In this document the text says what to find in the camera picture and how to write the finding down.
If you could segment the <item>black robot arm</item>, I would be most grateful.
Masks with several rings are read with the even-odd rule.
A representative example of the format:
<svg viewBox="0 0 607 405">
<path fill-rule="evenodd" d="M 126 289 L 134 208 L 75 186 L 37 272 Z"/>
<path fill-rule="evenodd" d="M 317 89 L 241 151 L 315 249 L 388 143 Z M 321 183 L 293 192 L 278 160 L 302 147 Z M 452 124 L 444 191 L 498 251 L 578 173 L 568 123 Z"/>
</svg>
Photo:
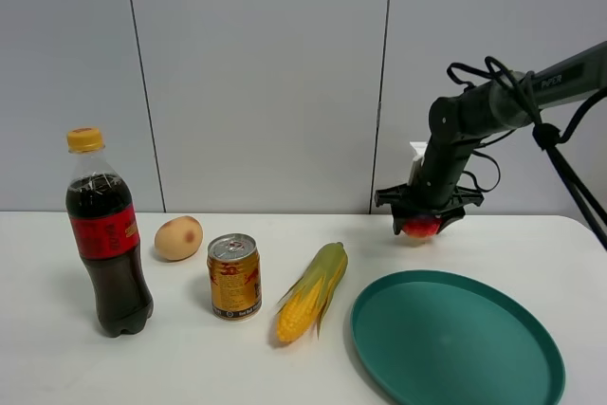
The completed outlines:
<svg viewBox="0 0 607 405">
<path fill-rule="evenodd" d="M 599 241 L 606 211 L 582 183 L 558 147 L 575 133 L 588 111 L 606 98 L 606 45 L 599 44 L 538 73 L 509 70 L 487 56 L 486 69 L 461 63 L 456 69 L 485 79 L 463 83 L 456 97 L 441 97 L 429 111 L 430 139 L 421 164 L 409 182 L 378 190 L 375 203 L 390 207 L 395 234 L 419 218 L 430 217 L 443 230 L 462 219 L 468 205 L 481 206 L 485 189 L 461 187 L 472 156 L 490 145 L 490 137 L 506 138 L 532 126 L 536 144 L 547 153 L 562 183 Z"/>
</svg>

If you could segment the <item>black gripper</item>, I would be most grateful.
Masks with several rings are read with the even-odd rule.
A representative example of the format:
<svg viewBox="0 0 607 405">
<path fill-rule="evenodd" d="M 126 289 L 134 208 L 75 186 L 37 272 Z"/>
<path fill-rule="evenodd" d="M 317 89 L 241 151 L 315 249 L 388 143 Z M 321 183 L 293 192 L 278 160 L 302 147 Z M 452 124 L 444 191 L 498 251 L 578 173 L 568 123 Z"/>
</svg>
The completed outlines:
<svg viewBox="0 0 607 405">
<path fill-rule="evenodd" d="M 377 207 L 388 205 L 391 208 L 393 232 L 394 235 L 399 235 L 403 232 L 407 218 L 417 216 L 440 218 L 436 233 L 441 233 L 446 227 L 465 217 L 465 207 L 480 206 L 484 202 L 484 196 L 480 191 L 460 186 L 400 184 L 375 191 L 374 201 Z"/>
</svg>

